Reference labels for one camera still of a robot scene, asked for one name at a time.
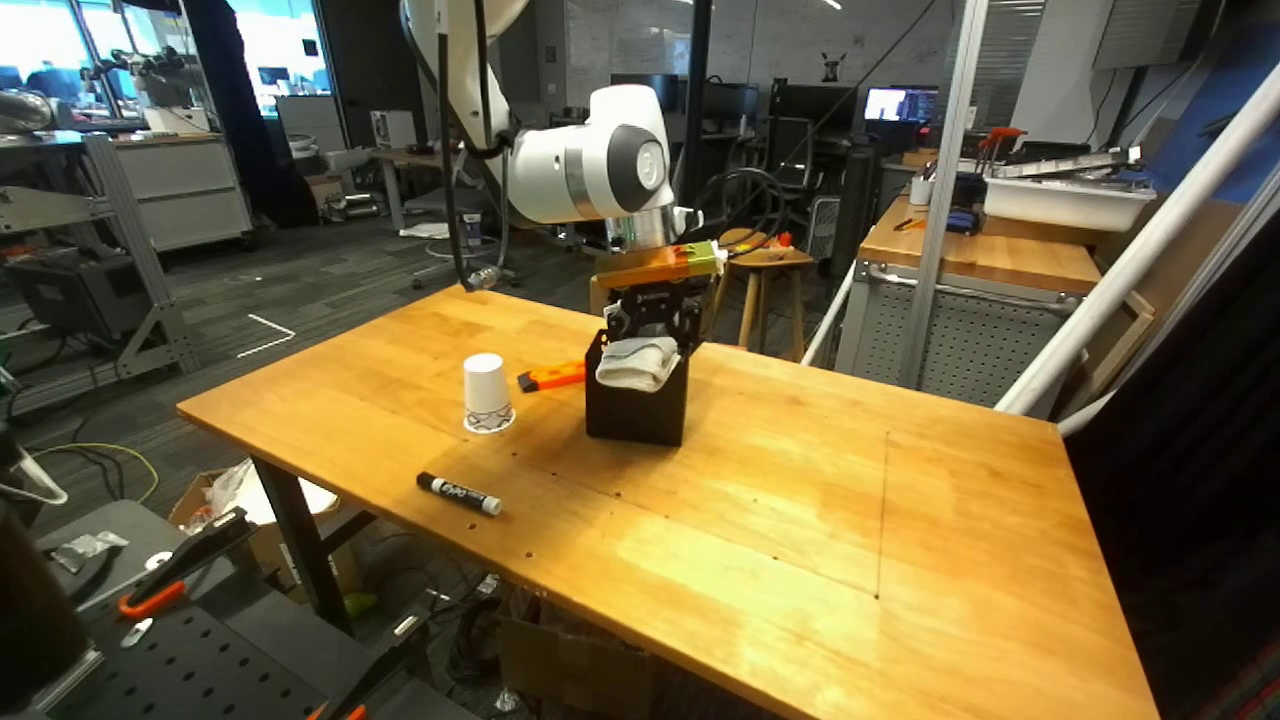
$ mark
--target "white cup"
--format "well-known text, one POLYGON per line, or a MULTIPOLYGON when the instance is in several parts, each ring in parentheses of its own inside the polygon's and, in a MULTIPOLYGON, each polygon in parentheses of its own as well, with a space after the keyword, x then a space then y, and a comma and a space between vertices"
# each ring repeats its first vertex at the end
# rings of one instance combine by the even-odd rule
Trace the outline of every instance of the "white cup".
POLYGON ((510 365, 497 350, 464 358, 464 426, 493 435, 516 419, 510 393, 510 365))

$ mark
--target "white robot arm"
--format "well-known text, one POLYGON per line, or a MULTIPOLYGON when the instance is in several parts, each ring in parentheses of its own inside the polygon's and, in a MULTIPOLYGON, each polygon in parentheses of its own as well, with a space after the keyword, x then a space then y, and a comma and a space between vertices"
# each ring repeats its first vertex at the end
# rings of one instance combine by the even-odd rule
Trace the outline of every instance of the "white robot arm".
POLYGON ((583 124, 522 130, 485 52, 522 12, 524 0, 401 0, 413 52, 489 170, 504 174, 522 215, 537 222, 621 221, 629 248, 667 244, 680 228, 666 221, 678 197, 653 89, 599 89, 583 124))

